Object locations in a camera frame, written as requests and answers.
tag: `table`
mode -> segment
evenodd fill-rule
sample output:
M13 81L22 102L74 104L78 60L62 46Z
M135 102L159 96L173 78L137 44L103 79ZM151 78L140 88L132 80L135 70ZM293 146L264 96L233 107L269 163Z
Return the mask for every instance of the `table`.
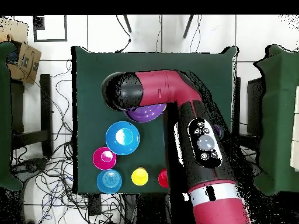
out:
M74 117L74 133L78 132L78 163L74 162L75 191L81 194L100 193L96 185L100 170L93 165L92 155L97 148L106 146L105 134L113 123L131 122L122 112L115 112L104 104L101 84L105 77L118 71L192 71L209 88L225 123L230 127L232 59L236 52L235 47L230 47L221 54L97 54L81 47L72 47L73 116L77 116ZM159 172L165 168L162 116L148 123L131 123L140 132L140 145L130 155L117 156L114 169L120 172L123 179L119 193L168 193L168 189L158 184ZM131 181L132 172L139 166L144 167L149 174L148 183L144 186L136 186Z
M263 72L266 92L259 145L259 165L265 172L255 178L255 185L266 195L299 192L299 172L290 166L298 64L299 53L277 45L268 46L266 56L256 64Z

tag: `light blue cup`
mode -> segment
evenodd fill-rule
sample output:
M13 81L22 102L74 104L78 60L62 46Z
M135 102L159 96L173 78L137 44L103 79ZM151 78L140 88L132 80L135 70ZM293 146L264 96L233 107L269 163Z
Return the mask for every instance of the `light blue cup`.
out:
M138 129L127 121L116 122L106 133L107 147L117 155L129 155L139 145Z
M98 189L106 194L117 193L122 182L120 173L114 169L100 172L96 179Z

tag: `floor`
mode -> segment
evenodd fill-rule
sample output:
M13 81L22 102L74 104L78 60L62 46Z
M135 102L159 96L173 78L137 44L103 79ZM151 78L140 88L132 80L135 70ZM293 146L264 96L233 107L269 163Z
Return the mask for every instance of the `floor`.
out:
M71 63L71 46L82 46L95 53L113 53L126 46L128 36L125 34L116 16L67 16L67 41L61 42L34 42L32 16L14 16L15 20L28 24L28 44L41 51L41 59L36 82L40 74L51 76L67 72ZM163 15L162 52L163 53L220 53L227 46L237 46L237 75L241 77L241 116L240 129L246 133L247 101L246 86L249 80L260 77L255 61L265 56L265 48L269 44L280 44L289 50L299 47L298 16L279 15L196 15L192 21L186 39L183 33L189 15ZM119 16L124 28L126 24ZM128 15L132 28L131 43L125 51L161 51L161 34L159 15ZM200 20L200 36L197 30L197 21ZM64 39L64 17L45 16L45 30L37 31L38 39ZM53 101L65 112L68 102L57 93L55 88L64 95L71 107L71 71L52 78ZM40 130L40 89L36 85L25 86L23 122L25 132ZM69 108L65 114L65 122L72 128L72 111ZM61 117L54 109L53 113L53 140L54 147L69 141L70 132L63 129L58 131L62 124ZM27 147L28 152L22 156L24 159L42 157L40 143ZM23 149L17 150L19 156ZM53 160L59 160L63 150L59 150ZM72 166L67 168L72 173ZM42 204L47 205L46 192L49 189L41 182L41 177L31 179L25 192L25 214L27 219L38 222L43 216ZM65 208L57 205L50 211L49 217L42 224L57 224L57 219L63 215ZM65 220L59 224L87 224L77 209L70 209L65 214Z

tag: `purple bowl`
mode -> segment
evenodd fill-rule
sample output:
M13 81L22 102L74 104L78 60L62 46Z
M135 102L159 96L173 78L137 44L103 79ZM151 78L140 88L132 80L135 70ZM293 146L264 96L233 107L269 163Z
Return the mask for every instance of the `purple bowl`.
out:
M124 115L135 122L145 123L157 118L161 113L163 113L165 108L166 104L137 107L128 111L124 111Z

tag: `table leg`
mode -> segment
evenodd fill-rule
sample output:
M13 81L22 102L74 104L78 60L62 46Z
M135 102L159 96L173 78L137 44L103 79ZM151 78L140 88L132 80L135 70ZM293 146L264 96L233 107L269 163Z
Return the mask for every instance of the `table leg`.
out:
M49 74L40 75L40 117L41 130L47 131L47 139L41 142L43 155L50 157L53 154L52 142L52 97L51 79Z
M128 17L127 17L127 15L123 15L123 16L124 16L124 20L125 20L125 22L126 22L126 25L127 25L127 27L128 27L128 31L129 31L129 33L132 33L131 26L130 26L130 24L129 24L129 22L128 22Z
M188 23L187 23L187 26L186 26L186 29L185 29L185 32L184 32L184 36L183 36L184 39L187 37L187 34L188 34L188 31L189 31L193 16L194 15L190 15L190 17L189 17L189 20L188 20Z

